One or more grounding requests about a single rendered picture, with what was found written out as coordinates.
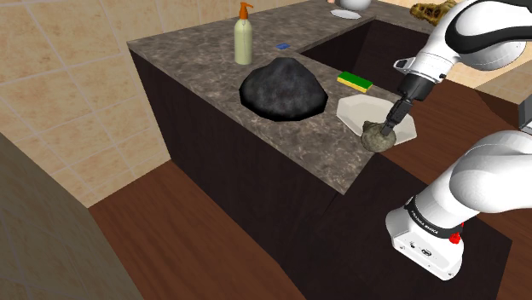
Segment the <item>white round bowl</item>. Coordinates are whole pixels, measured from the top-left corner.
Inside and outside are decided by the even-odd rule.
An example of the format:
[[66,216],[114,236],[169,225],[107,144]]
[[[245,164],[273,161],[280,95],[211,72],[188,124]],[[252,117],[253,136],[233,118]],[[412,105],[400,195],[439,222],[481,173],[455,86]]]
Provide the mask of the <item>white round bowl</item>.
[[369,7],[372,0],[339,0],[339,6],[343,9],[362,11]]

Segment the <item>brown lumpy figure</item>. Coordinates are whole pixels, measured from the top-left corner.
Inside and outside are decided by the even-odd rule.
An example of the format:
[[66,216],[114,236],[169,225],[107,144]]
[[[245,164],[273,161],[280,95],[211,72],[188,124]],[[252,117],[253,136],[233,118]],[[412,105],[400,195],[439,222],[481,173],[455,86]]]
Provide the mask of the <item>brown lumpy figure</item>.
[[426,20],[433,26],[437,26],[440,19],[457,3],[455,0],[446,0],[444,3],[416,3],[409,13],[416,19]]

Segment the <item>white angular plate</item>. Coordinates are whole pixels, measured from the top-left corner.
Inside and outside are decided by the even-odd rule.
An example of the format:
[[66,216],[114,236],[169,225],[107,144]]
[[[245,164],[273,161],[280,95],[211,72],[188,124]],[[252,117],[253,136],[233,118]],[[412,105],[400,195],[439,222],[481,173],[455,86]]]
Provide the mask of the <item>white angular plate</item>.
[[[357,136],[361,137],[365,121],[383,123],[393,107],[393,103],[386,99],[370,95],[352,95],[338,101],[337,117]],[[402,144],[417,137],[413,118],[407,114],[403,121],[395,128],[396,143]]]

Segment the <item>large black rock-shaped object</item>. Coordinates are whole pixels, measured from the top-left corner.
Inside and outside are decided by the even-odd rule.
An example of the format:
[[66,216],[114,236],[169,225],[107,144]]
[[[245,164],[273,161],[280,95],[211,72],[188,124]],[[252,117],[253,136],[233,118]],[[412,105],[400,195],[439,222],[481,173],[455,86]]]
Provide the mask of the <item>large black rock-shaped object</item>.
[[275,122],[301,121],[325,111],[328,95],[315,75],[291,57],[277,57],[249,73],[240,103]]

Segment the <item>grey-green round lumpy object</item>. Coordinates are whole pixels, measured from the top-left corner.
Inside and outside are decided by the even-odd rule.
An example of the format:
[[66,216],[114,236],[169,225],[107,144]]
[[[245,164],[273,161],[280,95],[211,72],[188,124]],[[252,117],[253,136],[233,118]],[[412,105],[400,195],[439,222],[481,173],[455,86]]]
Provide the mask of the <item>grey-green round lumpy object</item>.
[[387,136],[381,133],[384,123],[365,121],[362,126],[361,144],[371,152],[382,153],[396,143],[396,134],[392,130]]

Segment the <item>green and yellow sponge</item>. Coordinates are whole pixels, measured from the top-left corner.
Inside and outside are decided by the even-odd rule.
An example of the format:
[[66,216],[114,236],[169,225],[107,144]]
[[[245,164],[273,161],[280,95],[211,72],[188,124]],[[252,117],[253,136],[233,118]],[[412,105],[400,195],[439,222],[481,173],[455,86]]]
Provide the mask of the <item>green and yellow sponge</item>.
[[373,86],[371,81],[358,77],[350,72],[341,72],[337,76],[337,81],[341,84],[351,87],[352,89],[361,91],[362,93],[366,93]]

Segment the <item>small white plate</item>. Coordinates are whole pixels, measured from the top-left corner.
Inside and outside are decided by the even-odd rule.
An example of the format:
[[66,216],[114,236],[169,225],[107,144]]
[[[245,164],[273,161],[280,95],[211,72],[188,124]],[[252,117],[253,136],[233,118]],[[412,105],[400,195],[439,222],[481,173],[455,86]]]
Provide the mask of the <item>small white plate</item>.
[[357,20],[361,18],[361,16],[357,12],[350,11],[347,9],[333,9],[330,11],[330,13],[335,17],[339,17],[346,20]]

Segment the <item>dark brown counter cabinet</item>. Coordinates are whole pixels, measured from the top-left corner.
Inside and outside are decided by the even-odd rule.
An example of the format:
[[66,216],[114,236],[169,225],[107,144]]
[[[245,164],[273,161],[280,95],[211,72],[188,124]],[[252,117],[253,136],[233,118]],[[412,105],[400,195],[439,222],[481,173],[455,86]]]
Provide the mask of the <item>dark brown counter cabinet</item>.
[[375,154],[337,118],[351,89],[299,61],[327,92],[325,111],[272,122],[240,103],[250,73],[233,58],[233,20],[128,42],[173,162],[280,265],[297,235],[346,194]]

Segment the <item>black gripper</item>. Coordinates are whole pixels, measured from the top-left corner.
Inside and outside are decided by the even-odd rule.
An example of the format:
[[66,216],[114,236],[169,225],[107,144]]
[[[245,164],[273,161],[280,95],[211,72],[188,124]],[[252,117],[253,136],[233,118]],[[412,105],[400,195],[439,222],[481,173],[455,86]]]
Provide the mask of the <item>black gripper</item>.
[[435,83],[427,78],[412,73],[407,74],[397,87],[402,98],[396,101],[388,112],[380,133],[384,136],[389,135],[410,112],[413,106],[412,100],[423,101],[434,86]]

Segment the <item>pale green pump soap bottle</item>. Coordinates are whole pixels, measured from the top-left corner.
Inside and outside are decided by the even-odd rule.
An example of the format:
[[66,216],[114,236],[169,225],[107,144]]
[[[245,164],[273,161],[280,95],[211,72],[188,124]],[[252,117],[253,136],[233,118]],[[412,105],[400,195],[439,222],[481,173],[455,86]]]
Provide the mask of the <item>pale green pump soap bottle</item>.
[[252,63],[252,24],[248,20],[249,3],[240,3],[239,19],[234,25],[234,61],[239,65]]

